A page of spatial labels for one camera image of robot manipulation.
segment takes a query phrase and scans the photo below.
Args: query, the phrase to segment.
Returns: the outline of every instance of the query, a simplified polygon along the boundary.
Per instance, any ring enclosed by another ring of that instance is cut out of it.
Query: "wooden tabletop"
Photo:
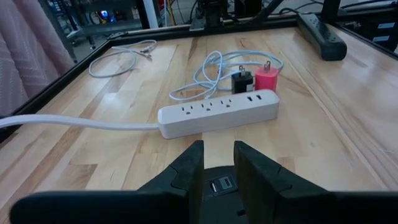
[[[398,63],[336,31],[348,45],[341,62],[320,60],[299,30],[288,28],[163,41],[152,61],[138,57],[137,68],[124,75],[98,79],[83,72],[39,113],[156,123],[161,107],[177,103],[169,92],[191,83],[213,50],[261,50],[285,62],[273,121],[171,140],[158,131],[22,126],[0,145],[0,223],[32,192],[137,189],[197,139],[205,142],[205,167],[233,164],[238,139],[328,190],[397,190]],[[131,60],[129,54],[104,59],[95,70],[115,72]]]

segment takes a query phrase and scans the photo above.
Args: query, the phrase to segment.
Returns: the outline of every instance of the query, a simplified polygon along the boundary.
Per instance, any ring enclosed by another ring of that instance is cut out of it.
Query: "power strip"
[[[347,45],[315,14],[299,14],[297,24],[304,37],[311,42],[323,60],[343,60],[347,54]]]
[[[166,106],[159,110],[159,129],[166,139],[275,119],[279,97],[258,90]]]

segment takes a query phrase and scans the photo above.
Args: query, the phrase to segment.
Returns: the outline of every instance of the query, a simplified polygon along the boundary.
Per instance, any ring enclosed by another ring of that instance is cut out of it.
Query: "white power strip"
[[[166,139],[275,119],[279,97],[259,90],[166,106],[159,110],[159,129]]]
[[[158,124],[107,123],[53,114],[25,114],[0,119],[0,129],[18,124],[48,123],[114,131],[159,129],[166,139],[275,119],[279,98],[272,90],[259,90],[209,100],[166,106]]]

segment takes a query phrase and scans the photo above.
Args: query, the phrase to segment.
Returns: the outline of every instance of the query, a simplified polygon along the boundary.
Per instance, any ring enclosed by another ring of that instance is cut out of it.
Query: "pink phone charger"
[[[276,91],[279,70],[272,67],[270,62],[256,71],[256,90]]]

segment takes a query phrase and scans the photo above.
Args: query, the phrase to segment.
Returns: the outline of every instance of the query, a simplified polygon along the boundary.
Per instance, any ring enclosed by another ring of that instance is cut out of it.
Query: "pink fabric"
[[[38,1],[1,0],[0,21],[0,114],[8,114],[73,61]]]

